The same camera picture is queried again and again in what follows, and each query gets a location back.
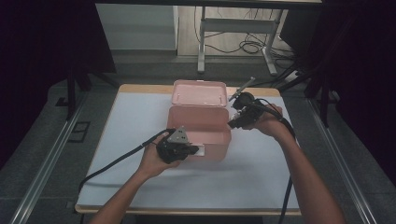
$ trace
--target table leg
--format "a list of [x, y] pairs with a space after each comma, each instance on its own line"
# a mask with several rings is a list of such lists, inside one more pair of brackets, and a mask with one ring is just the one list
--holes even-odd
[[198, 48], [198, 73], [205, 71], [205, 7], [202, 7], [201, 25], [200, 25], [200, 43]]
[[280, 24], [280, 18], [282, 17], [282, 13], [283, 13], [283, 9], [280, 9], [278, 11], [277, 16], [276, 16], [276, 19], [274, 20], [273, 29], [272, 29], [271, 34], [269, 36], [268, 43], [266, 44], [266, 47], [264, 47], [262, 49], [262, 54], [264, 55], [265, 61], [267, 62], [267, 66], [268, 66], [268, 69], [270, 70], [270, 75], [271, 76], [276, 76], [277, 75], [275, 64], [274, 64], [274, 61], [273, 61], [272, 56], [271, 56], [271, 48], [272, 48], [272, 45], [274, 44], [274, 39], [276, 37], [277, 27]]

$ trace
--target metal frame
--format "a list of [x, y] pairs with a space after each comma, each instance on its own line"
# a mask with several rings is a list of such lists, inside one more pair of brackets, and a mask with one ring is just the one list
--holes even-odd
[[266, 47], [262, 50], [271, 76], [276, 76], [277, 71], [271, 56], [271, 47], [274, 44], [277, 28], [280, 24], [283, 9], [280, 9], [273, 21], [237, 20], [206, 18], [205, 7], [202, 7], [200, 44], [198, 47], [198, 73], [205, 72], [205, 32], [228, 32], [228, 33], [253, 33], [268, 34], [269, 39]]
[[18, 206], [9, 223], [26, 223], [29, 216], [32, 214], [32, 211], [35, 208], [35, 204], [37, 203], [41, 192], [47, 184], [50, 174], [55, 167], [55, 164], [58, 161], [62, 150], [64, 149], [67, 138], [72, 132], [72, 129], [78, 119], [81, 108], [87, 99], [87, 92], [83, 91], [81, 94], [82, 95], [78, 98], [76, 113], [74, 113], [74, 115], [64, 124], [64, 127], [59, 133], [58, 138], [56, 139], [54, 145], [49, 151], [49, 154], [47, 155], [46, 159], [42, 163], [37, 174], [35, 175], [35, 179], [32, 181], [29, 189], [23, 196], [20, 205]]
[[350, 172], [347, 166], [347, 162], [344, 160], [340, 149], [338, 148], [334, 138], [332, 137], [332, 133], [330, 132], [329, 128], [325, 127], [323, 122], [321, 121], [320, 116], [318, 115], [318, 108], [316, 107], [314, 100], [307, 99], [306, 101], [309, 104], [312, 116], [314, 117], [315, 122], [318, 125], [319, 131], [324, 138], [324, 142], [326, 143], [327, 148], [332, 155], [332, 159], [334, 160], [334, 163], [338, 168], [338, 172], [344, 180], [346, 189], [349, 191], [353, 203], [355, 204], [359, 214], [361, 215], [361, 220], [364, 224], [375, 224], [376, 220], [371, 210], [371, 207], [367, 203], [367, 200], [361, 192], [361, 188], [359, 188], [359, 185], [356, 183], [353, 174]]

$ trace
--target forearm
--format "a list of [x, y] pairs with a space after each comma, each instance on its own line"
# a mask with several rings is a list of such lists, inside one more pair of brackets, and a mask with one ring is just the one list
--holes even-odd
[[119, 224], [125, 214], [126, 209], [131, 204], [137, 190], [148, 178], [139, 173], [135, 173], [117, 191], [116, 194], [99, 210], [90, 223], [117, 223]]
[[305, 223], [345, 223], [341, 208], [294, 138], [284, 132], [276, 140], [285, 154]]

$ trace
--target box lid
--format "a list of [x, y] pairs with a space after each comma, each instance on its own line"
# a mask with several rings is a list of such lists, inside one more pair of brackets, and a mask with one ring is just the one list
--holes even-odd
[[177, 80], [174, 84], [172, 104], [225, 107], [226, 85], [214, 81]]

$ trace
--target wooden table edge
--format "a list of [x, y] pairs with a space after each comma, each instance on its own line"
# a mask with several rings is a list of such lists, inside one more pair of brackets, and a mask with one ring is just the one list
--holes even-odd
[[[120, 86], [119, 92], [172, 94], [173, 88], [171, 85], [123, 84]], [[227, 87], [227, 94], [233, 95], [237, 89], [238, 87]], [[274, 88], [246, 88], [245, 91], [258, 96], [280, 96], [279, 91]]]
[[[75, 205], [78, 213], [97, 213], [101, 206]], [[129, 208], [126, 214], [174, 216], [279, 216], [280, 209], [147, 209]], [[300, 216], [299, 208], [288, 209], [286, 216]]]

